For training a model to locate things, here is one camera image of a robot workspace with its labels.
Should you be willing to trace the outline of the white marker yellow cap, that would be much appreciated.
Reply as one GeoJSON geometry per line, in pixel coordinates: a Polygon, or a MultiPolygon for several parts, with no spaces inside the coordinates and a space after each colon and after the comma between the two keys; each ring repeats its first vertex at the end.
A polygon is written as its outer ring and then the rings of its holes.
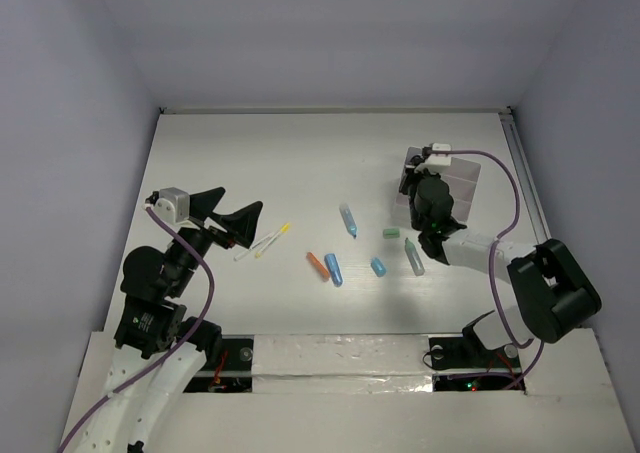
{"type": "Polygon", "coordinates": [[[274,233],[256,252],[255,258],[261,258],[264,253],[280,238],[282,237],[289,229],[291,224],[284,224],[276,233],[274,233]]]}

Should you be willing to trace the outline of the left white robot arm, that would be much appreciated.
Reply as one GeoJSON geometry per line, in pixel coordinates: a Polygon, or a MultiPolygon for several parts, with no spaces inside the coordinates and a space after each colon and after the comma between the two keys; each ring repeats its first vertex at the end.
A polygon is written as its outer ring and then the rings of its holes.
{"type": "Polygon", "coordinates": [[[59,446],[78,452],[150,452],[170,410],[194,375],[223,361],[220,327],[206,320],[215,279],[205,256],[211,246],[252,246],[263,204],[233,213],[215,209],[226,191],[153,192],[150,219],[171,237],[160,251],[131,250],[122,265],[124,306],[99,400],[59,446]]]}

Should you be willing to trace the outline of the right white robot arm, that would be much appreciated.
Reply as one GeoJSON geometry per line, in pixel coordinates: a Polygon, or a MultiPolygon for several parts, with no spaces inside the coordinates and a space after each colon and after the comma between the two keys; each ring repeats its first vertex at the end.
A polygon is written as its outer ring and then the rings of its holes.
{"type": "Polygon", "coordinates": [[[424,148],[406,161],[399,192],[408,199],[411,226],[427,257],[488,277],[494,308],[469,325],[462,357],[482,365],[507,344],[555,344],[595,316],[601,297],[563,242],[507,242],[515,222],[487,236],[454,217],[454,198],[441,174],[450,163],[448,155],[424,148]]]}

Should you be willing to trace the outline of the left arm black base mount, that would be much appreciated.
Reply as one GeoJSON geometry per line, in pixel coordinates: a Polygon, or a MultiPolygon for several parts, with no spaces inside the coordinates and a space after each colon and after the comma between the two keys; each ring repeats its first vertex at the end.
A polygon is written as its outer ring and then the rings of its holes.
{"type": "Polygon", "coordinates": [[[185,393],[250,393],[253,336],[223,336],[218,357],[208,360],[185,387],[185,393]]]}

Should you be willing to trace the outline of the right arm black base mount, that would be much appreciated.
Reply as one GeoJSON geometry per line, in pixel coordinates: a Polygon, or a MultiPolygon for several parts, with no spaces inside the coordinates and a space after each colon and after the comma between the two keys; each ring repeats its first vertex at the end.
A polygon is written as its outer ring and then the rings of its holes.
{"type": "Polygon", "coordinates": [[[476,325],[488,313],[467,324],[458,335],[429,339],[423,364],[434,372],[435,392],[524,391],[516,381],[522,373],[518,350],[511,344],[487,349],[475,333],[476,325]]]}

